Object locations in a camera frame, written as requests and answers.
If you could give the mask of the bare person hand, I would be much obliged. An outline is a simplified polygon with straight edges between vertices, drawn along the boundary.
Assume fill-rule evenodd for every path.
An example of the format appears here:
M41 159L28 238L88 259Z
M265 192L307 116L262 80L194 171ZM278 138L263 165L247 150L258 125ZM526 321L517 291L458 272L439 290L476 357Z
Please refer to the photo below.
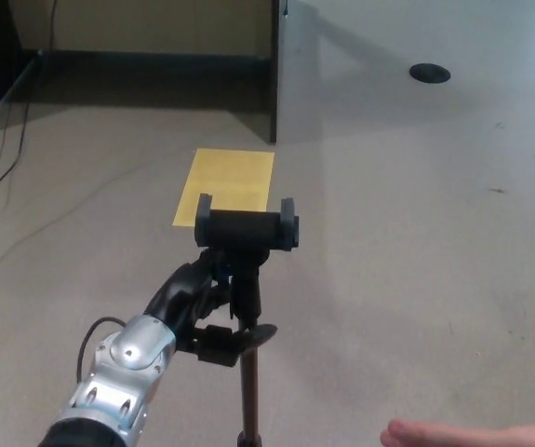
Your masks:
M483 429L393 419L380 441L383 446L535 446L535 425Z

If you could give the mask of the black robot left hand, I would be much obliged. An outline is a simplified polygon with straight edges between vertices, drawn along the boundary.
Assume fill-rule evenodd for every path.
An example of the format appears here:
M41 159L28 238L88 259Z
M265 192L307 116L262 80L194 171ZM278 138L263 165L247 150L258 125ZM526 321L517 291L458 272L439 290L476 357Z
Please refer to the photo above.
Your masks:
M162 285L144 313L161 320L176 336L178 351L200 361L233 367L238 359L272 339L277 327L260 324L260 267L268 251L206 249L199 258L179 267ZM239 329L196 322L228 305Z

